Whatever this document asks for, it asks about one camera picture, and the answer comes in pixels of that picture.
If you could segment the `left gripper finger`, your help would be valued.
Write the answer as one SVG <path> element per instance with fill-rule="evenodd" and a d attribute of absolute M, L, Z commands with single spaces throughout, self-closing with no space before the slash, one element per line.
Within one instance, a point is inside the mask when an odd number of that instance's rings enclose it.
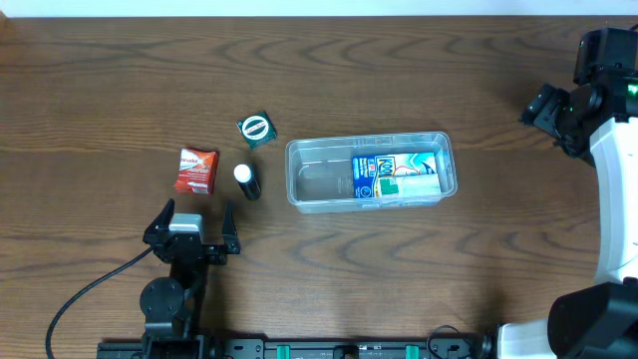
<path fill-rule="evenodd" d="M 158 216 L 151 223 L 151 233 L 168 231 L 169 224 L 173 217 L 173 199 L 170 198 Z"/>
<path fill-rule="evenodd" d="M 225 245 L 236 244 L 236 227 L 233 220 L 233 205 L 229 201 L 225 206 L 221 235 Z"/>

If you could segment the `blue white drink mix box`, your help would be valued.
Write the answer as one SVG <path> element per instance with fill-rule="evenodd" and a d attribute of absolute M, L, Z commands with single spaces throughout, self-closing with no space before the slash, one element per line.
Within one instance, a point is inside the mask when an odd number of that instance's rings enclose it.
<path fill-rule="evenodd" d="M 404 153 L 355 156 L 351 160 L 356 198 L 379 198 L 375 182 L 379 178 L 438 175 L 433 153 Z"/>

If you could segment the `white green medicine packet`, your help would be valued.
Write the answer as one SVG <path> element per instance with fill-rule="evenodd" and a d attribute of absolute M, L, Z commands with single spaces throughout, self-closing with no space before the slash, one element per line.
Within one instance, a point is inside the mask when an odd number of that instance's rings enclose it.
<path fill-rule="evenodd" d="M 437 175 L 385 177 L 375 182 L 376 197 L 417 197 L 440 193 Z"/>

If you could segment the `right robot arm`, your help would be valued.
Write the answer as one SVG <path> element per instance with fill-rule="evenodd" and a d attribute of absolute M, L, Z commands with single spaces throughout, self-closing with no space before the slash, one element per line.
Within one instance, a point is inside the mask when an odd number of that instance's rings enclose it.
<path fill-rule="evenodd" d="M 570 92 L 543 85 L 519 119 L 596 169 L 594 283 L 558 297 L 543 319 L 500 325 L 483 343 L 488 358 L 637 355 L 637 29 L 584 34 L 573 82 Z"/>

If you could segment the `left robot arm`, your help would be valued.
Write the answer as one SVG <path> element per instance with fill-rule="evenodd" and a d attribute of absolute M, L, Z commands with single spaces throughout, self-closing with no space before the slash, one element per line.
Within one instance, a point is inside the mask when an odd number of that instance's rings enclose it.
<path fill-rule="evenodd" d="M 208 268 L 226 264 L 229 255 L 241 251 L 230 203 L 225 207 L 221 237 L 219 244 L 204 244 L 202 216 L 176 213 L 172 199 L 145 230 L 143 242 L 170 266 L 170 272 L 151 281 L 140 296 L 146 318 L 144 359 L 221 356 L 215 340 L 201 334 L 197 326 Z"/>

